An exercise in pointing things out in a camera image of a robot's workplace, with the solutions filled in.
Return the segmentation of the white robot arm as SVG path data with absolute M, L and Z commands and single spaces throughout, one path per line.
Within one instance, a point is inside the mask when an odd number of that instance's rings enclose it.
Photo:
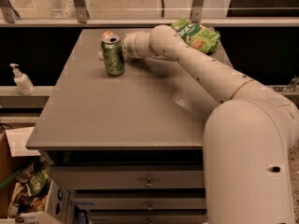
M 178 62 L 218 102 L 203 133 L 208 224 L 295 224 L 288 151 L 299 140 L 296 105 L 170 26 L 129 33 L 123 47 L 130 58 Z

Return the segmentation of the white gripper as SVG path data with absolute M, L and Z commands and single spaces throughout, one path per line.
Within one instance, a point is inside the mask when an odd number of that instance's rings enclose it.
M 150 57 L 153 50 L 150 47 L 149 32 L 127 33 L 122 42 L 123 52 L 126 58 L 141 59 Z

